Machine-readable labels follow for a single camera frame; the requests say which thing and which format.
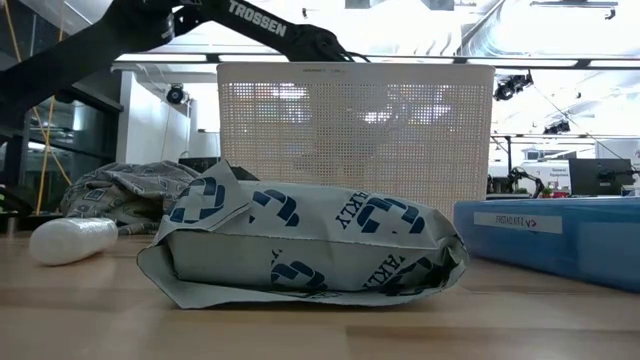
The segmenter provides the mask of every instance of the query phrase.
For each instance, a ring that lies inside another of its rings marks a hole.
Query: perforated plastic basket
[[[261,180],[351,187],[452,219],[485,196],[494,69],[225,63],[222,157]]]

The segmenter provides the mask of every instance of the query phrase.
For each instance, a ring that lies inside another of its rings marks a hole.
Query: crinkled plastic bag
[[[238,181],[226,162],[191,183],[138,255],[181,308],[396,305],[450,287],[467,263],[435,209],[338,187]]]

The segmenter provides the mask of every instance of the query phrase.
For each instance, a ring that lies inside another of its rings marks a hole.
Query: sign
[[[473,213],[474,225],[562,234],[562,216]]]

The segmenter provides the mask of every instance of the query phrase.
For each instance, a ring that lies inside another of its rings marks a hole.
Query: wooden table
[[[638,359],[640,298],[474,260],[456,287],[396,308],[182,311],[138,270],[148,237],[45,268],[0,240],[1,359]]]

